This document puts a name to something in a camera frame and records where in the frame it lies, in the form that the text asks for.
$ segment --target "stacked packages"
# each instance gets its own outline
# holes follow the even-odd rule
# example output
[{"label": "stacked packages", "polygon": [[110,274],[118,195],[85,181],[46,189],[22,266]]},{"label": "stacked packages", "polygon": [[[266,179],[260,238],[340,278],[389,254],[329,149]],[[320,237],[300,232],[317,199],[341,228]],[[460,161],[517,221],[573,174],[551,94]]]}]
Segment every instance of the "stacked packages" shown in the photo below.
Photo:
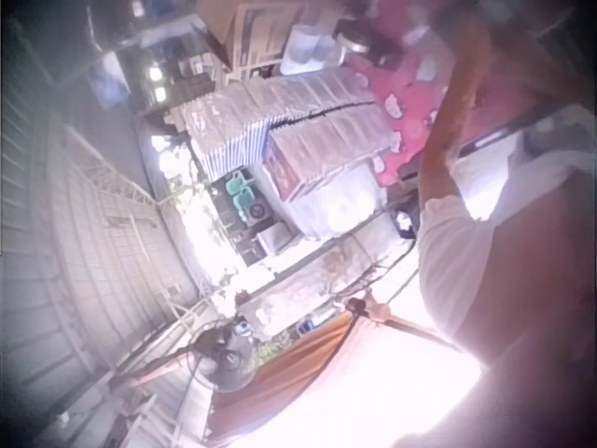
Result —
[{"label": "stacked packages", "polygon": [[393,143],[381,110],[356,105],[272,130],[263,163],[280,199],[292,201]]},{"label": "stacked packages", "polygon": [[[203,170],[211,181],[215,181],[242,166],[262,163],[270,129],[284,125],[290,129],[290,124],[297,121],[298,129],[308,129],[310,126],[303,126],[300,122],[306,119],[306,122],[316,124],[314,129],[321,130],[326,141],[334,140],[339,138],[338,134],[342,135],[342,126],[353,125],[353,115],[348,112],[351,106],[366,105],[372,101],[371,93],[359,84],[354,73],[340,67],[292,77],[267,80],[254,78],[181,105],[178,112],[190,136],[197,143],[194,147]],[[344,107],[345,110],[330,112],[327,118],[322,116],[328,111]],[[338,123],[331,118],[334,114],[339,114],[336,119]],[[291,135],[295,133],[296,130],[288,135],[289,138],[294,138]],[[361,138],[367,133],[357,134]],[[315,148],[320,139],[317,131],[307,132],[301,138],[306,147],[299,150],[307,152],[295,158],[303,161],[305,166],[299,166],[299,162],[293,160],[296,165],[293,169],[300,172],[299,179],[309,179],[309,185],[322,175],[319,172],[322,168],[320,160],[325,160],[326,172],[338,171],[340,159],[349,160],[346,148],[340,148],[341,139],[332,143],[336,146],[333,149],[336,155],[332,157],[330,154],[326,158],[324,153],[327,154],[328,150]],[[290,145],[286,144],[283,148],[287,152]],[[355,154],[361,152],[360,149],[354,151]],[[304,160],[307,154],[321,155],[310,162]],[[315,170],[313,163],[319,164],[319,171],[309,171]]]}]

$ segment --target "ceiling light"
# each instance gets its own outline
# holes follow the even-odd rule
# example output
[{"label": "ceiling light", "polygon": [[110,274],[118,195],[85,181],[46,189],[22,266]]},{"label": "ceiling light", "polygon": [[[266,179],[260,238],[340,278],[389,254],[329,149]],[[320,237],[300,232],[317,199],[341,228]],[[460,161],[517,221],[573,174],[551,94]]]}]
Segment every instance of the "ceiling light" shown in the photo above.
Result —
[{"label": "ceiling light", "polygon": [[163,74],[159,67],[151,67],[149,68],[149,79],[152,81],[161,81],[163,78]]},{"label": "ceiling light", "polygon": [[162,103],[166,100],[166,89],[158,87],[154,92],[156,93],[156,100],[158,100],[158,103]]}]

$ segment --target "person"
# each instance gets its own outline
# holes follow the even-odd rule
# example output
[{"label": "person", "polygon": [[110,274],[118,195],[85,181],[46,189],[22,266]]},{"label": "person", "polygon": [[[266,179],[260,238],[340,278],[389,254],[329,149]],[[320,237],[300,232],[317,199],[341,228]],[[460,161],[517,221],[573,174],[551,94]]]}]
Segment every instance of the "person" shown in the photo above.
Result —
[{"label": "person", "polygon": [[594,295],[565,297],[430,431],[394,448],[595,446]]},{"label": "person", "polygon": [[[595,157],[560,141],[561,147],[534,154],[512,171],[487,220],[470,216],[451,177],[460,133],[493,64],[493,42],[503,51],[504,42],[523,42],[513,49],[519,59],[531,45],[513,35],[492,36],[477,15],[467,20],[450,86],[422,151],[419,269],[425,307],[444,339],[489,367],[545,310],[594,291]],[[545,55],[534,54],[526,59],[551,67]],[[560,69],[551,73],[539,75],[544,92],[574,79]],[[587,84],[555,93],[568,102],[584,99],[594,112],[594,97],[586,99],[590,89],[583,96],[579,85]]]}]

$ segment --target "wire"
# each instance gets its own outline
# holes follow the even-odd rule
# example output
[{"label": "wire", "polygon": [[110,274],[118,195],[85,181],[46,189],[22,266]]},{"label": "wire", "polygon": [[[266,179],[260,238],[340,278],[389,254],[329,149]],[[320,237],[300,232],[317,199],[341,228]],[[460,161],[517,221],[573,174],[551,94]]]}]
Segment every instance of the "wire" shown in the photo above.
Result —
[{"label": "wire", "polygon": [[388,304],[388,305],[389,305],[389,304],[390,304],[390,303],[391,303],[391,302],[392,302],[392,301],[393,301],[393,300],[394,300],[396,297],[398,297],[398,296],[399,296],[399,295],[402,293],[402,291],[404,291],[404,290],[407,288],[407,286],[408,286],[408,285],[410,284],[410,282],[411,282],[411,281],[414,279],[414,277],[416,277],[416,276],[418,275],[418,273],[419,273],[419,270],[418,270],[418,269],[415,269],[415,270],[414,270],[414,273],[412,273],[412,274],[410,275],[410,277],[407,279],[407,281],[406,281],[406,282],[404,282],[404,285],[402,285],[402,286],[401,286],[401,287],[398,289],[398,291],[396,291],[396,292],[394,293],[394,295],[393,295],[393,296],[390,298],[390,300],[389,300],[389,301],[387,301],[387,302],[386,302],[386,304]]},{"label": "wire", "polygon": [[[412,252],[412,250],[414,249],[415,246],[416,246],[416,241],[413,241],[410,244],[409,248],[406,250],[406,252],[404,254],[400,255],[400,257],[398,257],[396,260],[394,260],[389,266],[381,266],[379,263],[372,264],[356,280],[354,280],[348,287],[346,287],[345,289],[343,289],[342,291],[339,291],[337,293],[332,293],[333,300],[346,298],[346,297],[352,297],[352,296],[358,294],[359,292],[371,287],[375,283],[379,282],[390,271],[392,271],[400,261],[402,261],[410,252]],[[372,273],[375,273],[376,269],[384,269],[385,272],[383,274],[378,275],[377,277],[373,278],[372,280],[368,280],[368,276],[371,275]]]}]

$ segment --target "cardboard box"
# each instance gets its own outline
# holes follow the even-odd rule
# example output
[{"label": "cardboard box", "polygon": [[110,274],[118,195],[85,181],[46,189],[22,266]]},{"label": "cardboard box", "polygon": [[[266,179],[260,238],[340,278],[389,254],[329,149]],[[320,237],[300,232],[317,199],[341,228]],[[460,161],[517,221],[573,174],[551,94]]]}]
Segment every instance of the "cardboard box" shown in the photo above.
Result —
[{"label": "cardboard box", "polygon": [[198,8],[213,37],[208,44],[232,71],[279,63],[293,25],[331,32],[341,14],[322,0],[202,0]]}]

